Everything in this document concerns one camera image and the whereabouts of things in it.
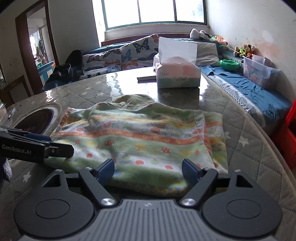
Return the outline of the colourful patterned child garment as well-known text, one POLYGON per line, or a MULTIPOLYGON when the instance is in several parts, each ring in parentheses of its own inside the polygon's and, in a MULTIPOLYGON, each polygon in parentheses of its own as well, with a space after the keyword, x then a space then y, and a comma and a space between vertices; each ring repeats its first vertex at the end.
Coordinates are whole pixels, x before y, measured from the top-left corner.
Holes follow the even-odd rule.
POLYGON ((123 95, 86 109, 69 108, 53 141, 70 144, 70 158, 45 164, 75 173, 112 159, 111 186, 157 196, 178 197, 189 190, 182 161, 228 173, 222 115, 179 109, 147 95, 123 95))

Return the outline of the black round induction cooktop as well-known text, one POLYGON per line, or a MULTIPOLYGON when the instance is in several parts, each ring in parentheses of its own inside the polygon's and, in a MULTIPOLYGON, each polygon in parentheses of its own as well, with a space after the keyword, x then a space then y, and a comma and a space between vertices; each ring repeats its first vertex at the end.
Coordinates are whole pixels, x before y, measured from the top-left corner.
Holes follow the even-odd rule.
POLYGON ((58 111, 54 107, 37 109, 18 121, 14 128, 41 135, 56 120, 57 113, 58 111))

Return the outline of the black bag on bench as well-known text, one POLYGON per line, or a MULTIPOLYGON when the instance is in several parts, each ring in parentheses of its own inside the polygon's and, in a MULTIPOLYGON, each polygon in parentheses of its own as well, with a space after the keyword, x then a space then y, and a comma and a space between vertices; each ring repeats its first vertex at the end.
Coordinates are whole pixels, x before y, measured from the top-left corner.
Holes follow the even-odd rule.
POLYGON ((42 91, 76 82, 82 75, 83 52, 74 50, 66 59, 65 63, 54 68, 53 73, 49 76, 42 91))

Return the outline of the red plastic stool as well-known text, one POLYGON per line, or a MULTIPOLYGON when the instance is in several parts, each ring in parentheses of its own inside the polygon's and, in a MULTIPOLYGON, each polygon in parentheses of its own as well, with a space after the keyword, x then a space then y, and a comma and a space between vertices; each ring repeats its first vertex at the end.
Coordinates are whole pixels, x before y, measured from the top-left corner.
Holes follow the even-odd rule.
POLYGON ((277 144, 292 170, 295 168, 295 100, 277 134, 277 144))

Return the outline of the blue sheet on bench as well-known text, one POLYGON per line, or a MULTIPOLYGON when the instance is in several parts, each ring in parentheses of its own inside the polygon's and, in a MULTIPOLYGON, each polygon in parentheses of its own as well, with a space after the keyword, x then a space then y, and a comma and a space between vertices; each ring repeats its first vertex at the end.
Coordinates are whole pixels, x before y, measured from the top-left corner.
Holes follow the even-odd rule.
POLYGON ((289 112, 292 103, 275 90, 265 90, 237 72, 201 66, 201 71, 226 91, 261 126, 270 126, 289 112))

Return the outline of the dark flat remote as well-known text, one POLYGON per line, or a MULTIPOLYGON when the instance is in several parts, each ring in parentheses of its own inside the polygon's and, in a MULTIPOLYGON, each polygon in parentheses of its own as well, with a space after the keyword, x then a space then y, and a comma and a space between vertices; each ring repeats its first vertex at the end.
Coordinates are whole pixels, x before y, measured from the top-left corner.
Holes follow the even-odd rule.
POLYGON ((149 82, 156 82, 156 76, 143 76, 143 77, 137 77, 138 83, 149 83, 149 82))

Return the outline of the butterfly print pillow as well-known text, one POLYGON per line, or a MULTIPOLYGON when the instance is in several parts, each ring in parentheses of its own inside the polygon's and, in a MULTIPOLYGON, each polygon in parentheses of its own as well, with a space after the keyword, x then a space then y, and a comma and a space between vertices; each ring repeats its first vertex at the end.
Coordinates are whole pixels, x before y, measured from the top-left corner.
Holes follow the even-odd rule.
POLYGON ((103 53, 86 54, 82 59, 80 80, 121 71, 121 51, 112 49, 103 53))
POLYGON ((153 34, 120 47, 121 69, 151 67, 159 52, 159 36, 153 34))

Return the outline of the tissue pack with white sheet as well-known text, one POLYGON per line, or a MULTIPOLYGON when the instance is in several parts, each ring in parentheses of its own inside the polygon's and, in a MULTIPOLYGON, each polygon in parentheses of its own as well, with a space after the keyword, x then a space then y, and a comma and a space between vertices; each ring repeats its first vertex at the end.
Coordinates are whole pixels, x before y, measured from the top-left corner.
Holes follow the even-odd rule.
POLYGON ((198 44, 159 37, 154 69, 159 89, 199 87, 201 70, 196 66, 198 44))

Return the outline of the green plastic bowl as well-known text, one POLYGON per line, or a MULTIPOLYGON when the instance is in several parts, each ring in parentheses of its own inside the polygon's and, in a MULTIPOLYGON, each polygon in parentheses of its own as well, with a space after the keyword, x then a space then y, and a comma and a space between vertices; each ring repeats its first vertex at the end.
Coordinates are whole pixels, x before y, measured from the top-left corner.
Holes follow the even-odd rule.
POLYGON ((238 62, 227 59, 220 60, 220 65, 226 71, 237 71, 240 68, 238 62))

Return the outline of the clear plastic storage box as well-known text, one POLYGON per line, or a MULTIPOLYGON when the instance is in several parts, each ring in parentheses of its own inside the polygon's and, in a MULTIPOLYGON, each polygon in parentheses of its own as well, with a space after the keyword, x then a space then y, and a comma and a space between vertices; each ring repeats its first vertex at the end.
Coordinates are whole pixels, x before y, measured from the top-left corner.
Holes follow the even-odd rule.
POLYGON ((243 57, 243 75, 264 89, 274 89, 280 70, 243 57))

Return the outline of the grey cushion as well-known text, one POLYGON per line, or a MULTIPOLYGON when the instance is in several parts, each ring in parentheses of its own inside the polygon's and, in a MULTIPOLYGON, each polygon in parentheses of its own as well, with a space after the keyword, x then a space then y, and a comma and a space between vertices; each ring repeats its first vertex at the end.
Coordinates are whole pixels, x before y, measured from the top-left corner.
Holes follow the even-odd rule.
POLYGON ((197 42, 197 66, 220 66, 217 45, 215 43, 197 42))

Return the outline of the brown and green plush toys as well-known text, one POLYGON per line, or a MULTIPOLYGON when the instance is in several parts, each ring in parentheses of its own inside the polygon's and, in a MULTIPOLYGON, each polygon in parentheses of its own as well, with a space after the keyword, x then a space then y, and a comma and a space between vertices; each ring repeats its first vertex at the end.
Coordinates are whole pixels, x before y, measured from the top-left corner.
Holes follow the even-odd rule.
POLYGON ((234 56, 239 56, 239 57, 247 57, 247 58, 249 58, 249 59, 251 59, 252 58, 252 55, 253 55, 253 53, 254 53, 254 51, 255 51, 255 46, 254 45, 250 45, 250 44, 244 44, 242 47, 238 47, 238 46, 236 46, 235 48, 234 48, 234 52, 233 52, 233 54, 234 54, 234 56))

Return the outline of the white plush toy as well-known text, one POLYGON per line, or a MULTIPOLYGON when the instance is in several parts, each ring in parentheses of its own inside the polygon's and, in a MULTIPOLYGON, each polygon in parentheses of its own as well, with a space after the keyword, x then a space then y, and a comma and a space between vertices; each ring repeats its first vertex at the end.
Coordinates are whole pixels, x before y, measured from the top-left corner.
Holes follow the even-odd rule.
POLYGON ((192 28, 190 31, 190 39, 203 39, 203 40, 210 40, 210 35, 206 33, 205 30, 198 31, 196 28, 192 28))

